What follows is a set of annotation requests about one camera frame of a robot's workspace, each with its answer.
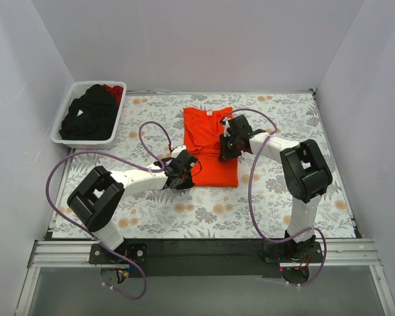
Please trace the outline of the orange t shirt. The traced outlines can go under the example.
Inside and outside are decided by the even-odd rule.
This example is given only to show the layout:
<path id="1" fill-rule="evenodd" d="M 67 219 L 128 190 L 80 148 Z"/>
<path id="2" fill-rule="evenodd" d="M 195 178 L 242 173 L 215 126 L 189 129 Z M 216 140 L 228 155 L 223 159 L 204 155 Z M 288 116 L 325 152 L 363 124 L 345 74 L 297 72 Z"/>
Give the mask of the orange t shirt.
<path id="1" fill-rule="evenodd" d="M 231 118 L 231 111 L 232 107 L 214 111 L 193 107 L 184 109 L 184 145 L 199 160 L 192 169 L 192 179 L 196 186 L 238 186 L 238 160 L 219 161 L 220 136 L 224 133 L 220 121 L 225 116 Z"/>

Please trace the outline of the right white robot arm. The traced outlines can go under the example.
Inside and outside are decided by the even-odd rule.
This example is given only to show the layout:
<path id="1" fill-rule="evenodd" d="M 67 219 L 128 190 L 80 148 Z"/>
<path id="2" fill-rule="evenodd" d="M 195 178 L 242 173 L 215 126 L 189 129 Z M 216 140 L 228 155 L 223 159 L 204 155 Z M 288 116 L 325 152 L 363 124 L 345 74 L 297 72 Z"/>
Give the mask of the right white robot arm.
<path id="1" fill-rule="evenodd" d="M 248 182 L 248 204 L 251 221 L 257 233 L 271 244 L 285 244 L 285 255 L 291 261 L 300 261 L 309 253 L 307 241 L 315 239 L 315 218 L 321 196 L 332 184 L 332 173 L 315 140 L 303 142 L 285 140 L 276 136 L 278 128 L 272 119 L 274 130 L 254 130 L 244 115 L 229 118 L 225 115 L 220 123 L 224 132 L 220 135 L 220 161 L 227 161 L 249 153 L 254 156 Z M 259 228 L 253 208 L 252 185 L 256 164 L 260 156 L 282 166 L 288 192 L 292 196 L 292 214 L 284 238 L 268 238 Z"/>

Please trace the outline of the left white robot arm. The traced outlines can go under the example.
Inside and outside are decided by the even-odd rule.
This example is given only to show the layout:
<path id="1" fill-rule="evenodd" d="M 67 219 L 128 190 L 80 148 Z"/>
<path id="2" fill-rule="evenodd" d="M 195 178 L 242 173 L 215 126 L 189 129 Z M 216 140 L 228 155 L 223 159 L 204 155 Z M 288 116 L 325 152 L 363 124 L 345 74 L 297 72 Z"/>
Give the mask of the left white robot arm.
<path id="1" fill-rule="evenodd" d="M 182 146 L 174 157 L 156 161 L 143 170 L 109 171 L 97 166 L 69 195 L 67 204 L 86 230 L 105 245 L 105 257 L 120 263 L 127 254 L 124 237 L 113 223 L 120 201 L 147 191 L 192 188 L 192 169 L 196 165 L 201 165 L 198 158 Z"/>

